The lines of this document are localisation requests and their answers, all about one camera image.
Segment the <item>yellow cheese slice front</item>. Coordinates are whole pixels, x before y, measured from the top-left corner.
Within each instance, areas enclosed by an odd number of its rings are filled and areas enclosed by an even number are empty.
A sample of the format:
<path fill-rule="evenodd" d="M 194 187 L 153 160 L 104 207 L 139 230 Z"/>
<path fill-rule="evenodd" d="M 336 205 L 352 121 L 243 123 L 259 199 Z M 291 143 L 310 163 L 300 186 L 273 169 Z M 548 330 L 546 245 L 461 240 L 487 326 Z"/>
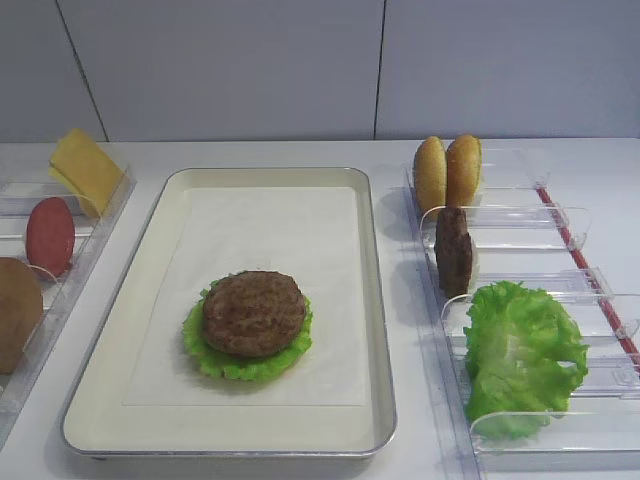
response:
<path fill-rule="evenodd" d="M 53 166 L 77 189 L 74 194 L 83 212 L 100 218 L 107 209 L 124 171 L 82 129 L 74 128 L 61 138 L 51 156 Z"/>

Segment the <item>green lettuce under patty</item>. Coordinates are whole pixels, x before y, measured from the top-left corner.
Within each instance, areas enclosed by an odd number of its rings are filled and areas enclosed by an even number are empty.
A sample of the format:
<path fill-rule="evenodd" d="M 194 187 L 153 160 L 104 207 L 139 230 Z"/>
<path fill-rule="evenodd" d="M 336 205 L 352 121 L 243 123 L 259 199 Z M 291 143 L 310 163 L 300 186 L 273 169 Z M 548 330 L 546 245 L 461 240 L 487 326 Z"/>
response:
<path fill-rule="evenodd" d="M 215 290 L 219 280 L 210 283 L 200 292 L 200 299 L 190 310 L 181 328 L 185 351 L 196 362 L 199 371 L 214 379 L 233 381 L 268 382 L 291 368 L 312 345 L 311 325 L 313 312 L 310 300 L 304 296 L 306 314 L 299 334 L 280 352 L 267 357 L 233 356 L 211 347 L 202 334 L 203 305 L 207 296 Z"/>

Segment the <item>yellow cheese slice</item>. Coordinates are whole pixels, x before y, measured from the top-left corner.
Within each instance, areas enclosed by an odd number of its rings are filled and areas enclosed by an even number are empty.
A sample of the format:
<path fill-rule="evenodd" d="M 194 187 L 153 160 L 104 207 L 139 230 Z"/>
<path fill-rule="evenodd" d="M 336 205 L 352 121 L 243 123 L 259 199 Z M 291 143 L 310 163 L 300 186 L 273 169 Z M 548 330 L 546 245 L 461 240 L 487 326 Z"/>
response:
<path fill-rule="evenodd" d="M 72 193 L 72 194 L 77 194 L 78 193 L 76 187 L 63 174 L 61 174 L 56 168 L 54 168 L 53 166 L 50 166 L 49 170 L 48 170 L 48 173 L 49 173 L 49 176 L 51 178 L 53 178 L 58 183 L 63 185 L 70 193 Z"/>
<path fill-rule="evenodd" d="M 124 171 L 82 129 L 74 128 L 61 138 L 51 156 L 53 166 L 77 189 L 74 194 L 83 212 L 100 218 L 107 209 Z"/>

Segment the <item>tan bun half left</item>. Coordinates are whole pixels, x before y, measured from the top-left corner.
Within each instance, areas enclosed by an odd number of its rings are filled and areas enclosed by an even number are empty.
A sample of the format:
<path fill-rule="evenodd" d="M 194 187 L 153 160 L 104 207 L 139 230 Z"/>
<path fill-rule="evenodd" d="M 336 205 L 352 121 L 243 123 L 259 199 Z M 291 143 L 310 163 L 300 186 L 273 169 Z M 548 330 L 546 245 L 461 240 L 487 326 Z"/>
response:
<path fill-rule="evenodd" d="M 439 137 L 429 136 L 416 150 L 413 180 L 416 200 L 422 213 L 445 204 L 447 162 Z"/>

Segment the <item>green lettuce leaf in rack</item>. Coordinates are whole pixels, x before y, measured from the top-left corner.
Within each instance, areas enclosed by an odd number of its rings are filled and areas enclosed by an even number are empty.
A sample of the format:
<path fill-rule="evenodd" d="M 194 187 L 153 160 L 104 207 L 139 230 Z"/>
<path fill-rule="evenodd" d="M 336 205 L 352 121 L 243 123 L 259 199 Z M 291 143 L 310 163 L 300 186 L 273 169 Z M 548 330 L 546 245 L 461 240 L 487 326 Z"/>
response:
<path fill-rule="evenodd" d="M 529 437 L 552 412 L 569 409 L 588 373 L 589 346 L 561 303 L 543 289 L 499 281 L 475 292 L 467 315 L 465 413 L 479 435 Z"/>

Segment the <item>brown meat patty in rack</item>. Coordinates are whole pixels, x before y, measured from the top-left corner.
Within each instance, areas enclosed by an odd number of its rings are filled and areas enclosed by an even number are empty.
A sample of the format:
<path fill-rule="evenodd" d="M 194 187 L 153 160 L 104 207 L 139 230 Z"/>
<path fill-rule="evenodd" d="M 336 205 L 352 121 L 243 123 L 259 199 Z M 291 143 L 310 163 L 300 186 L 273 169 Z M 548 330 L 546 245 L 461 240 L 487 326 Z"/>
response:
<path fill-rule="evenodd" d="M 466 294 L 473 272 L 473 243 L 463 209 L 445 207 L 439 213 L 435 254 L 439 288 L 445 297 Z"/>

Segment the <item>brown meat patty on tray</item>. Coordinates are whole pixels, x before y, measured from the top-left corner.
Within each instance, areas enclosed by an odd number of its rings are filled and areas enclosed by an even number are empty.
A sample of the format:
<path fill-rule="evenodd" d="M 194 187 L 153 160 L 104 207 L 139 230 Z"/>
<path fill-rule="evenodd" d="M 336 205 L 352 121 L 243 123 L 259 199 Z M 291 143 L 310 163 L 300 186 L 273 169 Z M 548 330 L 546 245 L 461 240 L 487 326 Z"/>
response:
<path fill-rule="evenodd" d="M 306 298 L 293 277 L 244 271 L 218 281 L 202 306 L 202 333 L 226 354 L 262 358 L 287 347 L 301 332 Z"/>

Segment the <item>clear acrylic rack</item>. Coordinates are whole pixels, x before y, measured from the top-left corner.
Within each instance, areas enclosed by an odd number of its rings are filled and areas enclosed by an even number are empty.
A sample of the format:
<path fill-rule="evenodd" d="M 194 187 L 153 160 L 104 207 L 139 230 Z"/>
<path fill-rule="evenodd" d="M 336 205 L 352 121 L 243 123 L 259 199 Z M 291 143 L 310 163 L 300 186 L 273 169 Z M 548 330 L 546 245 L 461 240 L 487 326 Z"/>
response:
<path fill-rule="evenodd" d="M 22 347 L 17 367 L 1 376 L 1 442 L 8 439 L 31 390 L 82 293 L 97 260 L 136 185 L 128 163 L 120 163 L 123 177 L 114 187 L 106 210 L 93 219 L 81 208 L 80 197 L 52 180 L 1 182 L 1 255 L 27 261 L 27 221 L 36 205 L 50 197 L 63 199 L 75 228 L 70 267 L 60 276 L 38 267 L 36 279 L 43 298 L 43 314 Z"/>
<path fill-rule="evenodd" d="M 464 331 L 472 296 L 448 298 L 439 287 L 436 224 L 422 213 L 412 179 L 404 194 L 428 317 L 420 327 L 424 361 L 439 370 L 434 414 L 449 479 L 531 478 L 562 470 L 639 465 L 639 298 L 610 289 L 582 248 L 592 216 L 548 192 L 546 155 L 536 150 L 484 152 L 479 189 L 465 210 L 474 242 L 470 286 L 508 280 L 543 289 L 578 324 L 588 373 L 564 412 L 500 412 L 469 421 L 471 393 Z"/>

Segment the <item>red tomato slice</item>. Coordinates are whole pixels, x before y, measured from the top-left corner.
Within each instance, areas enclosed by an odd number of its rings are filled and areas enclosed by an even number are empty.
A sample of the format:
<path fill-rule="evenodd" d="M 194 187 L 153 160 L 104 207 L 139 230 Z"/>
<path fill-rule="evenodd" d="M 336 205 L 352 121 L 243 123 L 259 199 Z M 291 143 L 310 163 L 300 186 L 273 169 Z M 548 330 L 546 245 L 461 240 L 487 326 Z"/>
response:
<path fill-rule="evenodd" d="M 71 266 L 75 225 L 67 203 L 60 197 L 40 201 L 26 227 L 25 247 L 29 263 L 61 276 Z"/>

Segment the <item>tan bun half right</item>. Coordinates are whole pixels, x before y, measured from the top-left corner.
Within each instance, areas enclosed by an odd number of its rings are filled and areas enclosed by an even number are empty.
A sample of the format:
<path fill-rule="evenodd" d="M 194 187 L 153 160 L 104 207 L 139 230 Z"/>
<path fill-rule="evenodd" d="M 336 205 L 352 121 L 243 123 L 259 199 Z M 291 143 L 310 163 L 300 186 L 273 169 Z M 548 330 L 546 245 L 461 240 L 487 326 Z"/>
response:
<path fill-rule="evenodd" d="M 471 134 L 458 136 L 446 150 L 446 161 L 446 205 L 451 207 L 471 205 L 481 176 L 480 140 Z"/>

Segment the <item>yellow cheese slice back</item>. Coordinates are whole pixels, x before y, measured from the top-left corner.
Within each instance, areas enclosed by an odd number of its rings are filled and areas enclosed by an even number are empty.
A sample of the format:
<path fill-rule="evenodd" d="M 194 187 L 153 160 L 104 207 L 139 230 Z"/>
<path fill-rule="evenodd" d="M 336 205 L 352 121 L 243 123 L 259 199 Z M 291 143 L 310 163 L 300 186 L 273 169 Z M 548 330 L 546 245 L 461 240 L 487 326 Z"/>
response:
<path fill-rule="evenodd" d="M 63 174 L 61 174 L 56 168 L 54 168 L 53 166 L 50 166 L 49 170 L 48 170 L 48 173 L 49 173 L 49 176 L 51 178 L 53 178 L 58 183 L 63 185 L 70 193 L 72 193 L 72 194 L 77 194 L 78 193 L 76 187 Z"/>

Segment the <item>clear acrylic right rack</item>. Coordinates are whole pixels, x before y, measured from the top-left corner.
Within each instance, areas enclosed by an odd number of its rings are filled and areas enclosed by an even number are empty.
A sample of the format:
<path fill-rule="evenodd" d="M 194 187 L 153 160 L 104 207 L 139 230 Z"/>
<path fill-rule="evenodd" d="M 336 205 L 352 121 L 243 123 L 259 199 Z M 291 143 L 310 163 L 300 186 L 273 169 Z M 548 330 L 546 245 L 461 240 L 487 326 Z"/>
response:
<path fill-rule="evenodd" d="M 471 393 L 464 331 L 472 296 L 448 298 L 439 287 L 436 224 L 422 213 L 412 179 L 404 194 L 428 317 L 420 327 L 424 361 L 439 370 L 434 414 L 449 479 L 531 478 L 562 470 L 639 465 L 639 298 L 610 289 L 582 248 L 592 216 L 548 192 L 546 155 L 536 150 L 484 152 L 479 189 L 465 210 L 474 242 L 470 286 L 508 280 L 543 289 L 578 324 L 588 373 L 564 412 L 500 412 L 469 421 Z"/>

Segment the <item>tan bun half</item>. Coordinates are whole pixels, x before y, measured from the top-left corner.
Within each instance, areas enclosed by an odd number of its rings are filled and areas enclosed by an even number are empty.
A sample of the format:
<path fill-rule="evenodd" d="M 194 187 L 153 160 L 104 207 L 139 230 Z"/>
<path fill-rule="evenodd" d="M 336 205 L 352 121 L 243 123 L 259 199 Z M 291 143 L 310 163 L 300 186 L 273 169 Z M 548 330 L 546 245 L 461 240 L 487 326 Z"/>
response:
<path fill-rule="evenodd" d="M 445 204 L 447 162 L 439 137 L 429 136 L 416 150 L 413 180 L 416 200 L 422 213 Z"/>
<path fill-rule="evenodd" d="M 471 134 L 458 136 L 446 150 L 446 161 L 446 205 L 451 207 L 471 205 L 481 176 L 480 140 Z"/>

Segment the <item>cream metal tray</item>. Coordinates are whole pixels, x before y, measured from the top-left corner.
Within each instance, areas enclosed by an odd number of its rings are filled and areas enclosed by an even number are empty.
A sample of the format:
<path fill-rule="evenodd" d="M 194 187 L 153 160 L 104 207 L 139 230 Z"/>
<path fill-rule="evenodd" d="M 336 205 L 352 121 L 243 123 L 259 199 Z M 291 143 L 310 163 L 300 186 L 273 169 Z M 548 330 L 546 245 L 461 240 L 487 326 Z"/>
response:
<path fill-rule="evenodd" d="M 140 248 L 190 189 L 347 187 L 356 195 L 368 366 L 361 405 L 130 405 L 125 396 L 147 322 L 135 302 Z M 347 167 L 192 168 L 168 177 L 101 326 L 62 422 L 92 456 L 367 457 L 397 423 L 370 182 Z"/>

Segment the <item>clear acrylic left rack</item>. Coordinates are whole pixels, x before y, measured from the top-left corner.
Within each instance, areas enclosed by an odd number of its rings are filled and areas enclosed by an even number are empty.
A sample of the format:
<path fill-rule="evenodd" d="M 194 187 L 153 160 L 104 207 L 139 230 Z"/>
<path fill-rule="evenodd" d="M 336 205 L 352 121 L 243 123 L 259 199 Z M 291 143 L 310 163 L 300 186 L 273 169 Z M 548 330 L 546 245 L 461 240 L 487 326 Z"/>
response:
<path fill-rule="evenodd" d="M 38 267 L 36 279 L 43 298 L 43 314 L 22 347 L 17 367 L 1 376 L 1 442 L 8 439 L 31 390 L 82 293 L 97 260 L 136 185 L 128 163 L 120 163 L 123 177 L 114 187 L 106 210 L 93 219 L 81 208 L 80 197 L 52 180 L 1 182 L 1 255 L 27 261 L 27 221 L 36 205 L 50 197 L 63 199 L 75 228 L 70 267 L 60 276 Z"/>

